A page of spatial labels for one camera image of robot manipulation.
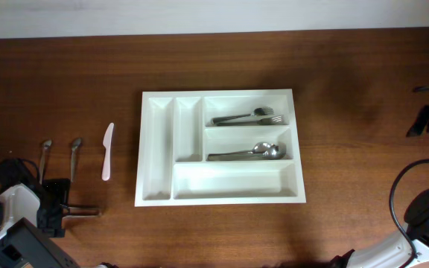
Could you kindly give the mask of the pink plastic knife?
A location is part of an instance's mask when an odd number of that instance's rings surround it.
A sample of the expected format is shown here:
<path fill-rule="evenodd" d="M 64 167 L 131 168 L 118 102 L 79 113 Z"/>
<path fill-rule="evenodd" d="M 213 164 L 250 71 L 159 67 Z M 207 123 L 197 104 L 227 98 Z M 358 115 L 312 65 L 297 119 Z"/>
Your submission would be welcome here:
<path fill-rule="evenodd" d="M 110 123 L 106 129 L 103 139 L 103 146 L 105 148 L 104 162 L 102 167 L 101 178 L 103 181 L 108 181 L 111 176 L 111 146 L 112 146 L 112 134 L 114 130 L 114 123 Z"/>

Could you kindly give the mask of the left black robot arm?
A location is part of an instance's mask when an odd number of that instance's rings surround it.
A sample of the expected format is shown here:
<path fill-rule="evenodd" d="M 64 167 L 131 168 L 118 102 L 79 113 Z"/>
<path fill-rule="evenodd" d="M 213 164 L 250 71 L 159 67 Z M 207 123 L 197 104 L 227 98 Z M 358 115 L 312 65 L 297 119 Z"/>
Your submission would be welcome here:
<path fill-rule="evenodd" d="M 0 267 L 78 267 L 54 238 L 65 236 L 63 220 L 101 216 L 90 205 L 70 205 L 69 179 L 42 180 L 27 159 L 0 162 Z"/>

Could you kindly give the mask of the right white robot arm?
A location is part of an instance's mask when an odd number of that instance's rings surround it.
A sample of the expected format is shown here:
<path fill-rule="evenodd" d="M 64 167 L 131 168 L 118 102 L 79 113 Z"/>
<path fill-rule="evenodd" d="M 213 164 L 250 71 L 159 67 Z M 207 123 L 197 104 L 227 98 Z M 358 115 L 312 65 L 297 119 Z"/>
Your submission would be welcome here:
<path fill-rule="evenodd" d="M 408 137 L 429 132 L 429 106 L 424 106 Z M 385 240 L 362 250 L 350 250 L 342 256 L 334 257 L 328 267 L 414 267 L 429 262 L 429 189 L 421 192 L 404 214 L 404 224 L 400 224 L 394 209 L 395 190 L 406 173 L 419 165 L 429 164 L 429 159 L 415 161 L 406 166 L 395 178 L 389 194 L 389 210 L 398 231 Z"/>

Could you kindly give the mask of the metal fork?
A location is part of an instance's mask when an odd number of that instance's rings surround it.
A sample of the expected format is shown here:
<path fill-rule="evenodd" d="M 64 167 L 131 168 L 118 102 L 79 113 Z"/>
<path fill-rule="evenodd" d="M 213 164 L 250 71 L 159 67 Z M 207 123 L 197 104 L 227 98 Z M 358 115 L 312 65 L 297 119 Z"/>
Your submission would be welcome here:
<path fill-rule="evenodd" d="M 245 118 L 244 120 L 229 120 L 216 123 L 216 126 L 229 127 L 229 126 L 247 126 L 247 125 L 283 125 L 285 124 L 285 117 L 283 115 L 261 116 Z"/>
<path fill-rule="evenodd" d="M 264 106 L 254 109 L 251 113 L 248 114 L 242 114 L 242 115 L 230 115 L 230 116 L 223 116 L 223 117 L 216 117 L 211 119 L 211 123 L 216 125 L 220 122 L 229 121 L 237 118 L 244 118 L 244 117 L 250 117 L 250 116 L 262 116 L 262 115 L 273 115 L 274 109 Z"/>

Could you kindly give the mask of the large metal spoon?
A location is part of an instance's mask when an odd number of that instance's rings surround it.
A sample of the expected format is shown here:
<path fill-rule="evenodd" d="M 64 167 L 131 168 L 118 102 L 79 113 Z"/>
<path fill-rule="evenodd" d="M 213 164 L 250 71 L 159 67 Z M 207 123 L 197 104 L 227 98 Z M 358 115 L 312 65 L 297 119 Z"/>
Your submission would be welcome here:
<path fill-rule="evenodd" d="M 231 153 L 210 153 L 207 156 L 208 161 L 228 161 L 231 159 L 239 159 L 245 157 L 258 156 L 265 153 L 268 149 L 273 147 L 274 144 L 269 142 L 258 142 L 255 146 L 250 150 L 242 150 Z"/>
<path fill-rule="evenodd" d="M 260 158 L 260 159 L 267 159 L 267 160 L 276 160 L 276 159 L 282 159 L 283 157 L 285 157 L 285 155 L 286 155 L 285 148 L 274 144 L 273 147 L 271 147 L 261 155 L 239 158 L 239 159 Z"/>

